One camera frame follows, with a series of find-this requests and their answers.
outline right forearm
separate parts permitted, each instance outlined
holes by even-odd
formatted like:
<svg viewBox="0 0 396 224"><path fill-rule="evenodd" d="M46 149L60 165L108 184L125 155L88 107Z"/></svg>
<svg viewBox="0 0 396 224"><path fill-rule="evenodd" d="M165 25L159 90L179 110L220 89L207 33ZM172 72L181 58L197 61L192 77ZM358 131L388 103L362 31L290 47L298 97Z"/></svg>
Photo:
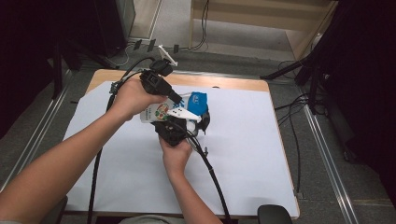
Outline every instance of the right forearm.
<svg viewBox="0 0 396 224"><path fill-rule="evenodd" d="M221 223L184 175L169 175L169 179L187 223Z"/></svg>

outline blue package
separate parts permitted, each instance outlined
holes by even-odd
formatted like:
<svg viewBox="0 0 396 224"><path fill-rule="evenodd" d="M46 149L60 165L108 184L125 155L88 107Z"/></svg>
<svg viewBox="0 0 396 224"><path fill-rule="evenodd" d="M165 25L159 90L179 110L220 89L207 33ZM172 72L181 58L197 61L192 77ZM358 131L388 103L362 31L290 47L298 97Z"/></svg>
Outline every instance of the blue package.
<svg viewBox="0 0 396 224"><path fill-rule="evenodd" d="M207 111L206 93L193 91L189 98L189 104L187 109L196 116L203 115Z"/></svg>

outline left forearm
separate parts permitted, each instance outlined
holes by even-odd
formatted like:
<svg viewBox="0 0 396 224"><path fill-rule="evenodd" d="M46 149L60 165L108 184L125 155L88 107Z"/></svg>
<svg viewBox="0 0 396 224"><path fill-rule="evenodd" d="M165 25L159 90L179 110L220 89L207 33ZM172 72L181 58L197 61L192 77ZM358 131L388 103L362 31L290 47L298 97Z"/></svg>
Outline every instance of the left forearm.
<svg viewBox="0 0 396 224"><path fill-rule="evenodd" d="M8 212L23 211L29 214L29 217L18 221L39 221L73 187L122 123L122 119L117 116L105 114L81 132L53 147L32 162L0 193L0 204L3 204L2 201L7 202ZM0 217L5 215L1 210Z"/></svg>

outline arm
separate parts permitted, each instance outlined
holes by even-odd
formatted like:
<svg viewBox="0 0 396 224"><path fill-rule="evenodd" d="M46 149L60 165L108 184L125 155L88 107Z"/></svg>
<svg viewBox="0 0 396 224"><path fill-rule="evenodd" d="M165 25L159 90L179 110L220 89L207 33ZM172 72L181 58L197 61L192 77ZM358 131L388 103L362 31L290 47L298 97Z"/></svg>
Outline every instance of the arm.
<svg viewBox="0 0 396 224"><path fill-rule="evenodd" d="M169 146L161 137L163 164L181 211L187 223L221 223L190 185L184 169L191 154L191 146L186 140L175 147Z"/></svg>
<svg viewBox="0 0 396 224"><path fill-rule="evenodd" d="M101 118L37 158L0 193L0 220L40 222L125 121L164 100L147 94L139 80L128 80Z"/></svg>

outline white paper sheet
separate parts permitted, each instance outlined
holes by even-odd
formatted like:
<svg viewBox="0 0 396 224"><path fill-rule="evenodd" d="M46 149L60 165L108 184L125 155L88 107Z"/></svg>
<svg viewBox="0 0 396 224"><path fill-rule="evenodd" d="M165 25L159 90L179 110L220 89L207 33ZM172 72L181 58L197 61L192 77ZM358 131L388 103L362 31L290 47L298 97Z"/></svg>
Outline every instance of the white paper sheet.
<svg viewBox="0 0 396 224"><path fill-rule="evenodd" d="M105 113L110 84L105 82L79 101L65 138ZM174 86L174 90L207 93L211 121L206 135L200 132L198 140L208 148L230 214L256 216L260 205L279 204L298 217L269 92L187 86ZM88 210L92 170L93 162L67 194L66 210ZM186 176L210 209L224 214L215 185L196 152L191 154ZM158 135L139 116L125 123L104 147L94 211L181 213L163 168Z"/></svg>

